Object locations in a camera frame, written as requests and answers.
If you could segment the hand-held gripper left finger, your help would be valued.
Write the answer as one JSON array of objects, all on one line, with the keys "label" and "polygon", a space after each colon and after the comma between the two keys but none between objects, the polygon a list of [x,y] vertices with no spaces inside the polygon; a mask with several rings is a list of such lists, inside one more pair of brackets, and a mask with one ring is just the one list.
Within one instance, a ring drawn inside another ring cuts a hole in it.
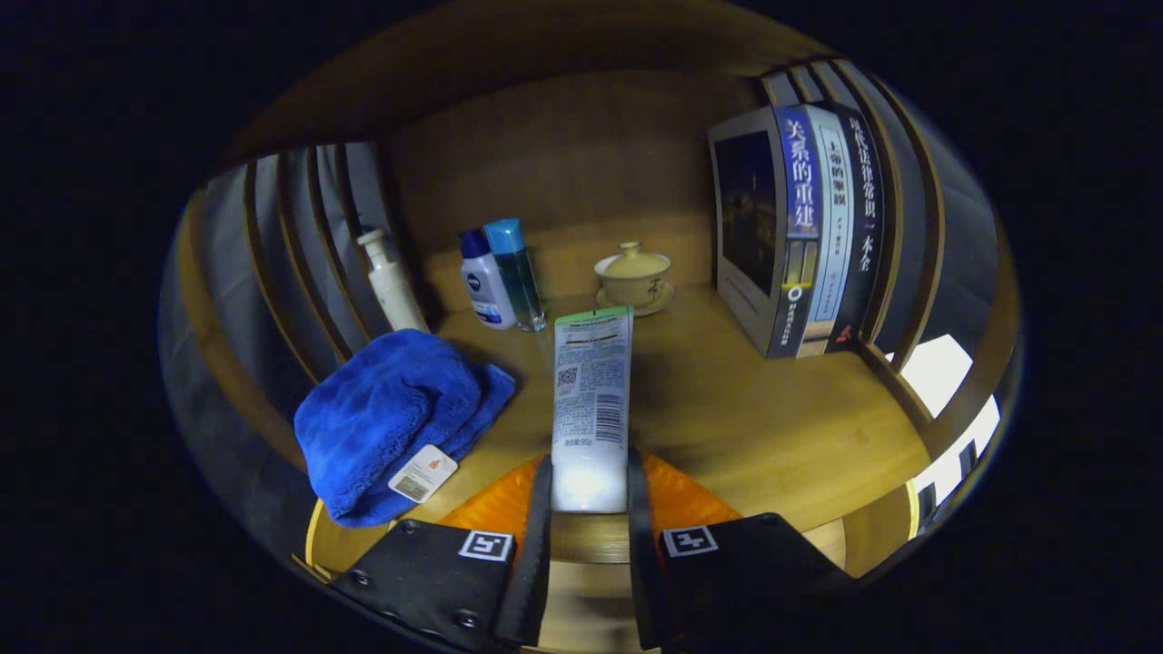
[{"label": "hand-held gripper left finger", "polygon": [[552,461],[534,463],[519,529],[404,519],[331,589],[423,653],[519,653],[538,642],[550,577]]}]

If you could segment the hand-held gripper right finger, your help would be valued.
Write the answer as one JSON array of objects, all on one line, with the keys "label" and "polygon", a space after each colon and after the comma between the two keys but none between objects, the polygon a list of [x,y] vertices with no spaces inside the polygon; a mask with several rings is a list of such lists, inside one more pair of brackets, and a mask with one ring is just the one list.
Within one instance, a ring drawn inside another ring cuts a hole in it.
[{"label": "hand-held gripper right finger", "polygon": [[855,580],[780,514],[711,520],[663,502],[642,452],[627,463],[632,599],[643,649],[804,651]]}]

